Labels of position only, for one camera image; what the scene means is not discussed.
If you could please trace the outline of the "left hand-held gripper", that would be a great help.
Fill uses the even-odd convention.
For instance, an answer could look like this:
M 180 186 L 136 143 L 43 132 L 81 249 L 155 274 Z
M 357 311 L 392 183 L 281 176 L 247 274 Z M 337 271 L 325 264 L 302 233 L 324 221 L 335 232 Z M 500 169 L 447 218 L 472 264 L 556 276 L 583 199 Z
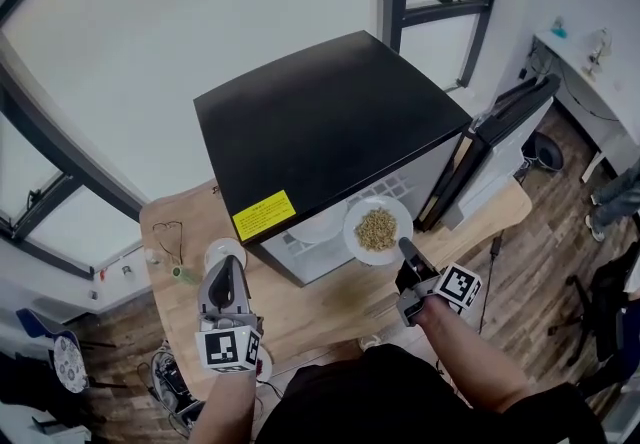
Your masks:
M 249 300 L 244 268 L 236 256 L 226 256 L 207 272 L 199 288 L 200 313 L 225 315 L 199 318 L 195 339 L 204 368 L 219 374 L 256 370 L 262 318 L 248 314 Z

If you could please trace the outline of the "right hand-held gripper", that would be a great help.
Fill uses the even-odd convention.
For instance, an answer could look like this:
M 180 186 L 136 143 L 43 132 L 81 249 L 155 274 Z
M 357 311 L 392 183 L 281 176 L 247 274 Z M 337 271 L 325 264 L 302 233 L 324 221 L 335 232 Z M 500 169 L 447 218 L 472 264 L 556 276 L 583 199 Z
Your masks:
M 477 274 L 455 263 L 438 271 L 425 263 L 421 252 L 408 237 L 400 238 L 398 246 L 403 262 L 396 277 L 399 290 L 396 308 L 405 326 L 415 325 L 414 317 L 430 296 L 445 299 L 458 313 L 470 309 L 482 287 Z

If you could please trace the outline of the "white round plate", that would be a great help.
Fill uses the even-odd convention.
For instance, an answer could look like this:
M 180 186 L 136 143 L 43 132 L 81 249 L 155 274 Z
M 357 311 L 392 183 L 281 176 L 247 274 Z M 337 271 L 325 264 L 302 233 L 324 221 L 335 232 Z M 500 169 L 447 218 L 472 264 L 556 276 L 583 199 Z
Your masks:
M 291 227 L 288 233 L 297 241 L 307 244 L 329 241 L 342 231 L 347 210 L 347 202 L 341 201 Z
M 256 375 L 256 381 L 258 383 L 269 382 L 273 373 L 273 361 L 270 354 L 264 347 L 260 347 L 258 350 L 256 365 L 258 361 L 262 361 L 263 369 L 261 375 Z
M 247 253 L 233 238 L 220 238 L 209 245 L 204 256 L 204 278 L 217 274 L 228 257 L 235 257 L 243 269 L 247 266 Z
M 363 249 L 354 234 L 355 227 L 369 211 L 383 207 L 388 209 L 397 221 L 396 244 L 392 249 L 371 252 Z M 357 202 L 346 214 L 343 225 L 343 237 L 349 251 L 356 259 L 371 266 L 389 265 L 402 258 L 398 241 L 402 237 L 413 237 L 413 219 L 407 208 L 398 200 L 388 196 L 372 196 Z

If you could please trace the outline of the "pile of green-brown grains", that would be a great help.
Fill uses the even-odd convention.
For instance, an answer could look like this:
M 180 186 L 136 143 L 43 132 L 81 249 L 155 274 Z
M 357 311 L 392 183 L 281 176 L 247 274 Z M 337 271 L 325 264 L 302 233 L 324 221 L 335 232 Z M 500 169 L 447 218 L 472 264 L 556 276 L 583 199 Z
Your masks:
M 392 249 L 396 244 L 397 221 L 392 213 L 383 207 L 369 211 L 355 227 L 358 244 L 371 252 Z

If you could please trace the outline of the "black mini fridge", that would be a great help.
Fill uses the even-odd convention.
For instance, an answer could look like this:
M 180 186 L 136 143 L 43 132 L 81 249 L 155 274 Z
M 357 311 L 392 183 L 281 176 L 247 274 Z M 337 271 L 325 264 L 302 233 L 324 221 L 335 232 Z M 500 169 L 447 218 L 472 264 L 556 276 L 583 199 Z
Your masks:
M 560 86 L 548 74 L 469 116 L 360 31 L 296 52 L 199 96 L 195 111 L 240 243 L 298 286 L 351 260 L 342 231 L 307 244 L 288 230 L 346 201 L 388 196 L 414 232 L 456 229 L 500 193 Z

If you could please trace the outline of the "person's left forearm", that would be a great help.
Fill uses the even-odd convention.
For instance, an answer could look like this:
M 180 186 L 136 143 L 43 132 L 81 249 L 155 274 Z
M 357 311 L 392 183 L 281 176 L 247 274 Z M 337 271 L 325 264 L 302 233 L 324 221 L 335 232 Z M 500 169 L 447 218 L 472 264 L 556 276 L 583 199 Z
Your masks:
M 188 444 L 250 444 L 255 399 L 254 371 L 219 375 Z

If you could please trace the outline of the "person's right forearm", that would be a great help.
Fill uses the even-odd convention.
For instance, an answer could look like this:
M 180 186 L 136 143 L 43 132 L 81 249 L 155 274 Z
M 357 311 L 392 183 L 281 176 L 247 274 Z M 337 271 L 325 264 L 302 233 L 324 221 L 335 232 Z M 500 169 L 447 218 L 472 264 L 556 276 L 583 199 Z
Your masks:
M 533 394 L 524 372 L 477 334 L 445 299 L 426 297 L 414 321 L 472 407 L 503 413 Z

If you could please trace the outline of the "green cup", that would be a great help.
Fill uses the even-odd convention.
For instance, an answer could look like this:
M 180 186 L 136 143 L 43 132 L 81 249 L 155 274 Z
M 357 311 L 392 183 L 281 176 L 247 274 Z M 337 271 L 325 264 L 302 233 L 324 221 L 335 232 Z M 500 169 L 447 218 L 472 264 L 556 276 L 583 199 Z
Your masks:
M 201 282 L 198 275 L 183 265 L 174 266 L 171 269 L 171 276 L 174 280 L 188 285 L 199 285 Z

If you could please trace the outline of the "person's black shorts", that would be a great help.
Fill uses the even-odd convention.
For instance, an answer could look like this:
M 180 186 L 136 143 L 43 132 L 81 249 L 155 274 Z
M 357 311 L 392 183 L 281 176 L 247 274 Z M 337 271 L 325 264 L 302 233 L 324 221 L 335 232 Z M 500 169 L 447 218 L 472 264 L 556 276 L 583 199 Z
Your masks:
M 505 412 L 469 407 L 428 362 L 395 345 L 300 369 L 255 444 L 607 444 L 570 384 Z

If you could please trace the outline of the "patterned round cushion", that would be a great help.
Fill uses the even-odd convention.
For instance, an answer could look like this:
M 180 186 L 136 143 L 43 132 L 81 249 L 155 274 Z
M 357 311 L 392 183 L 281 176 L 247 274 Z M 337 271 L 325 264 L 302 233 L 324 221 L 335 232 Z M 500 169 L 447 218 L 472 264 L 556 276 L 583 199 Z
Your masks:
M 58 380 L 73 394 L 79 394 L 89 385 L 88 375 L 80 349 L 65 336 L 54 341 L 53 364 Z

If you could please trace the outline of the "black waste bin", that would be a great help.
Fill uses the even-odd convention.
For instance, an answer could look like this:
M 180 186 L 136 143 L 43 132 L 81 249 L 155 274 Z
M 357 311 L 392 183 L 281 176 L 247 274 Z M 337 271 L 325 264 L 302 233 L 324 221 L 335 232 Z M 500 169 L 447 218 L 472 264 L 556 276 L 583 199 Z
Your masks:
M 564 156 L 558 144 L 547 135 L 535 132 L 531 138 L 532 160 L 545 170 L 560 172 L 564 167 Z

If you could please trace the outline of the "blue chair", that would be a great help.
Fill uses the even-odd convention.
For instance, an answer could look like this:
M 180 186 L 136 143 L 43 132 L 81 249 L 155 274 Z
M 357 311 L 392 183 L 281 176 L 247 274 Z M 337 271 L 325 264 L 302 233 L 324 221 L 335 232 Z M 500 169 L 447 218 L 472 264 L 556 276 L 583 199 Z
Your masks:
M 68 330 L 64 325 L 58 324 L 53 320 L 50 320 L 39 313 L 34 312 L 31 309 L 20 309 L 16 312 L 16 315 L 27 335 L 33 339 L 46 337 L 53 342 L 58 336 L 65 336 L 72 339 L 81 352 L 80 342 L 76 335 Z

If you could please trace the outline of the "black office chair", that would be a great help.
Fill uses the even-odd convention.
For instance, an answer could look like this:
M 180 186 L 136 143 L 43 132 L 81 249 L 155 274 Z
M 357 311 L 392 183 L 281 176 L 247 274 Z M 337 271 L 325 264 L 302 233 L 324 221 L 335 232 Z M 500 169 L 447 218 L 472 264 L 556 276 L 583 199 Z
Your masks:
M 582 377 L 577 388 L 585 398 L 629 380 L 640 367 L 640 289 L 625 290 L 633 267 L 640 264 L 640 240 L 633 242 L 621 256 L 599 267 L 588 288 L 580 279 L 569 276 L 565 284 L 574 286 L 582 313 L 551 326 L 552 336 L 564 327 L 577 325 L 581 334 L 576 350 L 568 359 L 573 366 L 580 358 L 586 340 L 595 337 L 599 369 Z

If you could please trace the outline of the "large black-frame window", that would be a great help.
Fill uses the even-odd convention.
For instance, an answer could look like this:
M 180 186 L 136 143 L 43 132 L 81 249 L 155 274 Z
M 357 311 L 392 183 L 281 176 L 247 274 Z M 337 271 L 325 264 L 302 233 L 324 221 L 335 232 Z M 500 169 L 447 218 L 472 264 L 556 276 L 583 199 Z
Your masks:
M 64 103 L 49 90 L 0 28 L 0 115 L 55 170 L 31 189 L 11 239 L 52 266 L 92 277 L 141 243 L 149 197 L 133 170 L 149 120 L 102 84 L 69 95 Z

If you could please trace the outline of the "white wall desk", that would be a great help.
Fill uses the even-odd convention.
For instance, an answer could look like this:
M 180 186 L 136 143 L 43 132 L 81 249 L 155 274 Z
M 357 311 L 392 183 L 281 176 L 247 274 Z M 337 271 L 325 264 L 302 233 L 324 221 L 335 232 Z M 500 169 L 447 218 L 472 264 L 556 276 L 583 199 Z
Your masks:
M 556 102 L 595 149 L 581 180 L 597 166 L 613 176 L 640 158 L 640 81 L 612 63 L 589 64 L 590 47 L 580 47 L 551 31 L 534 35 L 543 69 L 558 75 Z

